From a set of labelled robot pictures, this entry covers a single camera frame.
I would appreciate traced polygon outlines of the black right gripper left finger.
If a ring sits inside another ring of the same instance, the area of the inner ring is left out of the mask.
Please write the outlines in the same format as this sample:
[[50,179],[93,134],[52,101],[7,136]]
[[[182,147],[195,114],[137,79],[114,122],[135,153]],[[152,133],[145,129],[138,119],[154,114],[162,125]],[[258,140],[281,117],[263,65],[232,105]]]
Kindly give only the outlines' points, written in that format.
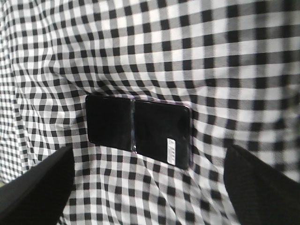
[[66,146],[0,189],[2,225],[55,225],[75,176],[72,147]]

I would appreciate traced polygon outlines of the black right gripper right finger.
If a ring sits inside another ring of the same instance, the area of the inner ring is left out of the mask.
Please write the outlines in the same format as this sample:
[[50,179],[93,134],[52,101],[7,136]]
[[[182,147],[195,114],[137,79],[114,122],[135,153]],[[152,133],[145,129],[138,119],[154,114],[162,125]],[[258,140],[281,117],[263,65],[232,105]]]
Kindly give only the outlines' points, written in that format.
[[300,185],[238,145],[228,148],[224,183],[242,225],[298,225]]

